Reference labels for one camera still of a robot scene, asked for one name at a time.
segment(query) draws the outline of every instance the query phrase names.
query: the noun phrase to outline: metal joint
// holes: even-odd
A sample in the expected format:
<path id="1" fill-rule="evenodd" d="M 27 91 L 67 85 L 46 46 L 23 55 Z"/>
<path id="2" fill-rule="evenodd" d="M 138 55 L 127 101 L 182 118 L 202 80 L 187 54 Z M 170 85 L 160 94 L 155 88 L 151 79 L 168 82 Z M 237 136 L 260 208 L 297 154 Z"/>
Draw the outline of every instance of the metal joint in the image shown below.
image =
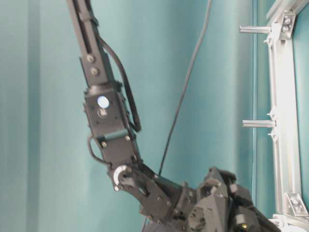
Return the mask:
<path id="1" fill-rule="evenodd" d="M 299 193 L 285 193 L 285 199 L 289 215 L 293 217 L 309 217 L 306 206 Z"/>
<path id="2" fill-rule="evenodd" d="M 284 13 L 281 19 L 281 34 L 280 39 L 287 40 L 290 39 L 293 33 L 294 24 L 295 24 L 296 14 L 293 13 Z"/>

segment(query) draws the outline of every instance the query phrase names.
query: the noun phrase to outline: teal wall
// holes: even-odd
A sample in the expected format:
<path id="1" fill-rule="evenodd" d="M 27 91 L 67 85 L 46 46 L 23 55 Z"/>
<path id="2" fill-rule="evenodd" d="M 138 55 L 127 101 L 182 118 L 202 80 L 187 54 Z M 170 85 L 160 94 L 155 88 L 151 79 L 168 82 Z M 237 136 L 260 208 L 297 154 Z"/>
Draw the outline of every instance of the teal wall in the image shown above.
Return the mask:
<path id="1" fill-rule="evenodd" d="M 303 199 L 309 206 L 309 6 L 298 15 L 294 31 L 294 61 L 296 77 L 296 94 L 298 110 L 299 148 L 301 158 L 301 173 Z"/>
<path id="2" fill-rule="evenodd" d="M 143 129 L 140 153 L 156 171 L 206 1 L 92 2 L 100 33 L 130 78 Z M 241 121 L 253 116 L 255 65 L 262 67 L 256 76 L 258 113 L 269 111 L 267 53 L 258 37 L 261 49 L 253 54 L 253 36 L 239 34 L 239 25 L 251 25 L 254 12 L 262 24 L 268 2 L 253 7 L 250 0 L 213 1 L 164 177 L 196 187 L 216 165 L 251 188 L 252 130 L 242 128 Z M 0 3 L 0 24 L 5 54 L 0 62 L 0 231 L 139 231 L 143 217 L 137 201 L 113 191 L 106 168 L 86 148 L 85 81 L 66 2 Z M 270 146 L 270 139 L 258 134 L 257 206 L 268 216 L 274 210 Z"/>
<path id="3" fill-rule="evenodd" d="M 267 24 L 266 14 L 274 1 L 258 1 L 257 24 Z M 264 43 L 267 35 L 257 35 L 257 119 L 269 120 L 267 115 L 270 110 L 270 87 L 268 70 L 268 46 Z M 268 135 L 270 129 L 258 128 L 256 144 L 256 205 L 262 212 L 267 212 L 269 217 L 275 212 L 275 188 L 273 172 L 272 140 Z"/>

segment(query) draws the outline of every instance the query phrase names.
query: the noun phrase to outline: bolt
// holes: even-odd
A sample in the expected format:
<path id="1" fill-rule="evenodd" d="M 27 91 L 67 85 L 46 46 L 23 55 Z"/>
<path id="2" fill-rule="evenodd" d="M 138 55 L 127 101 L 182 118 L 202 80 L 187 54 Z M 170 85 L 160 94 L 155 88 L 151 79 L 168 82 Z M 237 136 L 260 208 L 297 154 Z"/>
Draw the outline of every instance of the bolt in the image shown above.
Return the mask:
<path id="1" fill-rule="evenodd" d="M 97 69 L 97 68 L 92 67 L 92 68 L 90 69 L 90 72 L 91 72 L 91 74 L 94 75 L 94 76 L 97 76 L 97 75 L 98 75 L 98 69 Z"/>
<path id="2" fill-rule="evenodd" d="M 287 32 L 288 30 L 289 30 L 289 27 L 288 27 L 288 26 L 282 27 L 282 31 L 283 31 L 283 32 Z"/>
<path id="3" fill-rule="evenodd" d="M 295 198 L 291 198 L 291 202 L 293 205 L 298 205 L 298 200 Z"/>
<path id="4" fill-rule="evenodd" d="M 95 57 L 91 54 L 87 55 L 86 58 L 89 63 L 93 63 L 93 61 L 95 61 Z"/>
<path id="5" fill-rule="evenodd" d="M 286 18 L 284 20 L 284 25 L 289 25 L 291 23 L 291 19 L 290 18 Z"/>

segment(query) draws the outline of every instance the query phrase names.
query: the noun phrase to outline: black strap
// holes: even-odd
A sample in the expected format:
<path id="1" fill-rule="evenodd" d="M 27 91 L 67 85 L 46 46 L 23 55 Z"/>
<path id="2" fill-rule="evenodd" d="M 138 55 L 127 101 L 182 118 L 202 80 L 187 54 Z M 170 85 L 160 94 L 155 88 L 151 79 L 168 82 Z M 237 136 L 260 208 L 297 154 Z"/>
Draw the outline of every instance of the black strap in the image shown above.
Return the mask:
<path id="1" fill-rule="evenodd" d="M 118 66 L 118 69 L 120 71 L 120 74 L 122 76 L 122 80 L 124 83 L 125 91 L 126 91 L 126 96 L 129 102 L 129 106 L 132 112 L 133 116 L 133 121 L 134 124 L 131 124 L 132 128 L 136 131 L 139 132 L 141 130 L 141 124 L 140 124 L 140 117 L 137 112 L 137 108 L 135 105 L 134 97 L 131 91 L 130 83 L 126 75 L 126 71 L 119 59 L 119 57 L 116 55 L 116 53 L 112 50 L 112 48 L 98 35 L 99 42 L 101 46 L 111 55 L 113 60 L 115 61 L 116 65 Z"/>

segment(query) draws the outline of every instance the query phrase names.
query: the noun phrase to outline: metal rod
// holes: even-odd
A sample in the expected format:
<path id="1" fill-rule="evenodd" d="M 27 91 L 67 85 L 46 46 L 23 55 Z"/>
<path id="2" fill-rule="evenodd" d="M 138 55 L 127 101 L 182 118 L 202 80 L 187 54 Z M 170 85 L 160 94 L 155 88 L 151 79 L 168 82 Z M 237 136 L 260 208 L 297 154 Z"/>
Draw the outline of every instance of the metal rod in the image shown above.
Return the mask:
<path id="1" fill-rule="evenodd" d="M 241 33 L 271 33 L 271 27 L 257 27 L 257 26 L 240 26 L 239 31 Z"/>
<path id="2" fill-rule="evenodd" d="M 276 122 L 271 120 L 243 120 L 242 125 L 243 127 L 273 128 L 276 126 Z"/>

